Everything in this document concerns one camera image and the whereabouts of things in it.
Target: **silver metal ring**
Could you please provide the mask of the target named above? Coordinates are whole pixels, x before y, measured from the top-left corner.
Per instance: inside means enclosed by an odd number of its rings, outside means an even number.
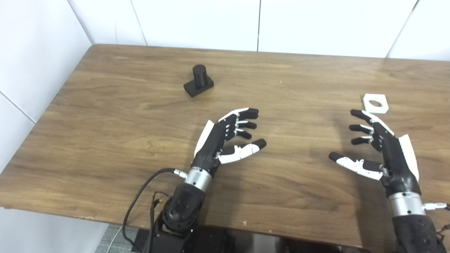
[[[403,215],[426,215],[420,195],[411,192],[398,192],[388,197],[394,217]]]
[[[212,176],[207,171],[200,167],[192,167],[184,182],[199,188],[203,192],[206,192],[211,179]]]

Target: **black base block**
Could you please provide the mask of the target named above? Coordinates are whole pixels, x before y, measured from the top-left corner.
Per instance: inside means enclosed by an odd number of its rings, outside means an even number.
[[[211,78],[206,77],[206,85],[202,87],[198,87],[195,85],[195,80],[192,80],[184,85],[184,89],[186,92],[191,96],[191,98],[197,96],[198,94],[214,87],[214,82],[211,80]]]

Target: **cable connector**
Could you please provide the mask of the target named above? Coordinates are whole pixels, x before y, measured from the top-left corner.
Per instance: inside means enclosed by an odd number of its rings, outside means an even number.
[[[188,174],[186,172],[182,172],[179,170],[174,170],[173,173],[183,179],[186,179],[188,177]]]
[[[422,204],[422,208],[427,211],[436,209],[446,209],[447,203],[424,203]]]

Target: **black cable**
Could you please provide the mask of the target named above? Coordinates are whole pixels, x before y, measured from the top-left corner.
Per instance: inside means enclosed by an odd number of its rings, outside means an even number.
[[[447,204],[445,210],[450,211],[450,204]],[[444,232],[445,230],[450,230],[450,224],[444,225],[441,230],[436,231],[436,233],[440,236],[439,240],[441,241],[441,243],[444,243],[443,240],[445,238],[445,235],[443,235],[442,232]]]
[[[158,203],[156,203],[155,201],[155,196],[156,194],[163,194],[168,198],[171,198],[171,196],[165,192],[162,191],[155,191],[155,193],[153,193],[153,197],[152,197],[152,203],[150,205],[150,233],[148,234],[148,251],[147,253],[151,253],[152,252],[152,245],[153,245],[153,226],[155,225],[155,207],[158,205],[159,203],[159,199],[158,199]]]
[[[150,183],[151,180],[153,180],[156,176],[158,176],[161,173],[164,172],[170,172],[173,173],[175,171],[175,169],[173,168],[164,168],[164,169],[160,169],[159,171],[157,171],[155,174],[153,174],[151,177],[149,177],[147,179],[147,181],[141,186],[141,188],[139,189],[138,193],[136,194],[134,200],[131,202],[130,207],[128,208],[128,211],[125,214],[125,217],[123,218],[123,224],[122,224],[122,235],[123,238],[125,238],[125,240],[127,240],[134,248],[136,248],[139,252],[142,252],[142,250],[140,248],[138,248],[136,246],[136,244],[133,242],[133,240],[131,240],[130,238],[128,238],[128,236],[126,236],[125,234],[125,227],[126,227],[126,222],[128,221],[128,217],[131,213],[131,210],[133,209],[134,205],[136,204],[136,201],[138,200],[139,196],[141,195],[141,193],[144,191],[145,187],[147,187],[147,185]]]

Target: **circular hole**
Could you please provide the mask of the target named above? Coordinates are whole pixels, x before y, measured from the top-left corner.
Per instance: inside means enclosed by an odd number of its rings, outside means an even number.
[[[369,103],[371,105],[373,105],[373,106],[376,106],[376,107],[382,107],[382,105],[379,102],[375,101],[375,100],[369,100]]]

